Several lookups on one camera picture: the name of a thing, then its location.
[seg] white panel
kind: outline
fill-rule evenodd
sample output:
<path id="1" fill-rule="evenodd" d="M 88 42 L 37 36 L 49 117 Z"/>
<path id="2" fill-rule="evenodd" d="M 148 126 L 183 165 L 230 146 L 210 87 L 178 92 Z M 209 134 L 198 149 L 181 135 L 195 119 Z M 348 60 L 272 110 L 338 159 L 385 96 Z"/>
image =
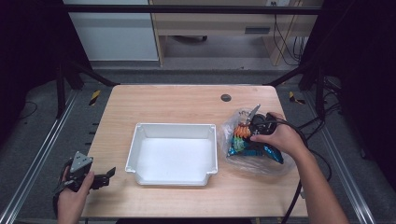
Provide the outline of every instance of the white panel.
<path id="1" fill-rule="evenodd" d="M 147 5 L 147 0 L 64 0 L 65 4 Z M 90 61 L 158 61 L 148 13 L 69 13 Z"/>

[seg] person's right hand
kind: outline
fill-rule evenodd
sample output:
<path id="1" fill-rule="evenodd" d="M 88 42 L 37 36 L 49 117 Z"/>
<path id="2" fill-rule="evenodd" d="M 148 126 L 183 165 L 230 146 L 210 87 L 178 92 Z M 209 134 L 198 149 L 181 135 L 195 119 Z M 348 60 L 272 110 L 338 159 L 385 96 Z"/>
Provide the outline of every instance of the person's right hand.
<path id="1" fill-rule="evenodd" d="M 270 112 L 276 119 L 284 119 L 282 115 Z M 250 137 L 251 141 L 270 144 L 289 154 L 294 159 L 300 152 L 307 151 L 303 140 L 289 125 L 277 124 L 276 130 L 270 135 L 257 134 Z"/>

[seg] floor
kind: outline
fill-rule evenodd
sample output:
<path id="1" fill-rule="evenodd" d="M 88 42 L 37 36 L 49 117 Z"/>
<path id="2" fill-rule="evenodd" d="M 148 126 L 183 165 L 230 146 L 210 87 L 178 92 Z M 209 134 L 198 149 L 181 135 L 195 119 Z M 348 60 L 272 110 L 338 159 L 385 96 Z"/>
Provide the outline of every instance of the floor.
<path id="1" fill-rule="evenodd" d="M 96 71 L 113 81 L 126 83 L 161 84 L 249 84 L 261 85 L 281 77 L 294 66 L 281 63 L 272 66 L 265 47 L 257 37 L 209 36 L 206 42 L 199 38 L 171 37 L 168 39 L 166 57 L 162 67 L 152 63 L 136 63 L 134 69 L 126 64 L 102 66 L 97 64 Z M 59 131 L 52 127 L 56 116 L 55 83 L 49 82 L 31 90 L 21 117 L 13 134 L 0 150 L 0 210 L 6 211 L 11 205 L 17 214 L 15 223 L 55 223 L 51 207 L 51 192 L 56 185 L 63 163 L 78 150 L 87 153 L 94 138 L 97 124 L 106 107 L 111 88 L 106 87 L 85 75 L 85 86 L 81 91 L 67 90 L 67 96 L 74 99 L 74 105 L 68 111 L 65 124 Z M 276 87 L 285 114 L 291 123 L 303 124 L 316 115 L 309 104 L 312 91 L 300 91 L 297 83 L 301 77 L 295 77 Z M 89 105 L 92 93 L 100 90 L 95 105 Z M 301 105 L 290 101 L 293 91 L 296 99 L 305 100 Z M 326 106 L 337 103 L 332 94 L 327 98 Z M 363 160 L 360 146 L 342 111 L 334 111 L 326 118 L 326 126 L 314 135 L 309 145 L 320 152 L 332 165 L 333 178 L 330 182 L 340 204 L 351 223 L 396 223 L 396 193 L 390 188 L 374 161 Z M 308 127 L 310 133 L 316 124 Z M 50 143 L 50 150 L 43 152 L 43 143 L 49 132 L 56 132 L 56 138 Z M 354 198 L 346 190 L 350 183 L 343 181 L 343 173 L 337 173 L 338 161 L 332 158 L 332 147 L 341 152 L 345 166 L 357 186 L 362 201 L 367 205 L 368 218 L 359 215 L 360 198 Z M 37 162 L 36 155 L 44 155 Z M 323 172 L 327 170 L 318 160 Z M 19 199 L 20 203 L 11 203 Z M 260 223 L 277 223 L 278 217 L 262 217 Z M 93 219 L 90 223 L 114 223 L 115 219 Z M 306 218 L 291 217 L 289 223 L 306 223 Z"/>

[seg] wooden table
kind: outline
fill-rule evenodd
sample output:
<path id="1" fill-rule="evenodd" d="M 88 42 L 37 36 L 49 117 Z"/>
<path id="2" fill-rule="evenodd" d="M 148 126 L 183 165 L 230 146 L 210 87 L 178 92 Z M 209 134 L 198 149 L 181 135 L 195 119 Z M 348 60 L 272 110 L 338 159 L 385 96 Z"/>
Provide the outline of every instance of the wooden table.
<path id="1" fill-rule="evenodd" d="M 220 99 L 222 94 L 230 102 Z M 92 142 L 92 170 L 104 174 L 116 166 L 110 185 L 91 190 L 84 217 L 283 217 L 297 187 L 294 168 L 282 176 L 238 171 L 218 152 L 219 172 L 204 187 L 140 186 L 125 164 L 137 122 L 215 123 L 239 108 L 283 114 L 276 90 L 266 86 L 121 85 L 113 89 Z M 297 201 L 293 217 L 306 217 Z"/>

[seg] plastic bag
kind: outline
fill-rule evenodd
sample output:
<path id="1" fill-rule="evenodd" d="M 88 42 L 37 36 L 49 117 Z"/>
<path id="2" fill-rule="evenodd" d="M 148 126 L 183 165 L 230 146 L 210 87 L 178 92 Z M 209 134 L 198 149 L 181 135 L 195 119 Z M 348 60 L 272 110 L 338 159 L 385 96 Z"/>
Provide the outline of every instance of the plastic bag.
<path id="1" fill-rule="evenodd" d="M 285 175 L 295 167 L 295 162 L 286 153 L 282 152 L 283 164 L 271 160 L 267 156 L 227 156 L 230 149 L 233 130 L 238 126 L 241 119 L 250 113 L 251 109 L 241 108 L 235 111 L 232 117 L 227 119 L 220 127 L 218 132 L 220 156 L 236 168 L 253 173 L 255 175 Z"/>

